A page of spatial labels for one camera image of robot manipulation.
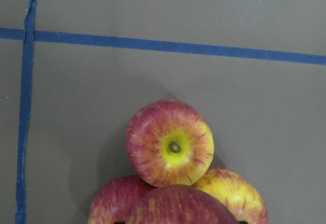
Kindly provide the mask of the red apple top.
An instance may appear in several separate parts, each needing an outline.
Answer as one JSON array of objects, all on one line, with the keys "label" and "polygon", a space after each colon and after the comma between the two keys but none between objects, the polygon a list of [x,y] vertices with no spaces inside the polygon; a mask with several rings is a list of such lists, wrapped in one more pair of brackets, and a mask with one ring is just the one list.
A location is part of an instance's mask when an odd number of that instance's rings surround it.
[{"label": "red apple top", "polygon": [[238,223],[209,194],[185,185],[156,188],[135,205],[127,223]]}]

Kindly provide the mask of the red yellow apple far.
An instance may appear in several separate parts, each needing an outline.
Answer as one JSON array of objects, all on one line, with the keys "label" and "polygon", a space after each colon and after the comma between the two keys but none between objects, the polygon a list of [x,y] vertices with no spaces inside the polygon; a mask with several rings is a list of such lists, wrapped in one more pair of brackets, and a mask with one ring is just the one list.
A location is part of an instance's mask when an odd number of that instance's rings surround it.
[{"label": "red yellow apple far", "polygon": [[214,155],[213,135],[203,117],[171,99],[141,108],[127,124],[125,145],[136,173],[155,187],[193,185]]}]

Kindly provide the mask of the red apple left base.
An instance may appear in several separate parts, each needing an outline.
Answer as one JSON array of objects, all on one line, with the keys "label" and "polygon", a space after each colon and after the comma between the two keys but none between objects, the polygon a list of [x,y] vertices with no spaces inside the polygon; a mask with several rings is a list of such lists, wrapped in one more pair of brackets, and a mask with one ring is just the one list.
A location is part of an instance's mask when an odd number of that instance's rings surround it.
[{"label": "red apple left base", "polygon": [[88,223],[126,223],[135,204],[154,188],[138,175],[111,180],[92,201]]}]

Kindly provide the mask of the yellow red apple right base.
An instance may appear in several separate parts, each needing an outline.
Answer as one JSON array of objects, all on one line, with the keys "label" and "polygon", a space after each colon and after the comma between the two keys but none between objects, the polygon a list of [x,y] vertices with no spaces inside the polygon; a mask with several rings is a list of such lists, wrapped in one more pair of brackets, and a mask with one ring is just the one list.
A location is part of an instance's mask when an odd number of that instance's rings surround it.
[{"label": "yellow red apple right base", "polygon": [[269,223],[260,193],[243,176],[230,169],[210,168],[193,187],[219,200],[239,222]]}]

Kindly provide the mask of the crossing blue tape strip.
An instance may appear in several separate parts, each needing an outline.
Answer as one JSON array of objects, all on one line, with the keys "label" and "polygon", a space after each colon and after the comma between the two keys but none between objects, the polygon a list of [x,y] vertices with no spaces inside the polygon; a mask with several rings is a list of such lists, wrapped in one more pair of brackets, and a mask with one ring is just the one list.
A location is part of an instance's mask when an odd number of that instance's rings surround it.
[{"label": "crossing blue tape strip", "polygon": [[127,48],[150,51],[177,52],[222,57],[282,61],[325,65],[325,56],[285,51],[251,49],[241,47],[214,46],[181,42],[120,38],[109,36],[94,36],[61,32],[34,31],[34,40],[37,42],[65,43],[87,46],[101,46],[113,48]]}]

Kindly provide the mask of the long blue tape strip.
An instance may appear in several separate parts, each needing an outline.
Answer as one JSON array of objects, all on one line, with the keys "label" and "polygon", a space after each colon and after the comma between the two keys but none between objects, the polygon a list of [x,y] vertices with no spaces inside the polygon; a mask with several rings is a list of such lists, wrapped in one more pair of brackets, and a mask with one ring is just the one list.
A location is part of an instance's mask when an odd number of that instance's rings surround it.
[{"label": "long blue tape strip", "polygon": [[29,0],[22,46],[15,223],[26,223],[25,156],[31,117],[36,9],[37,0]]}]

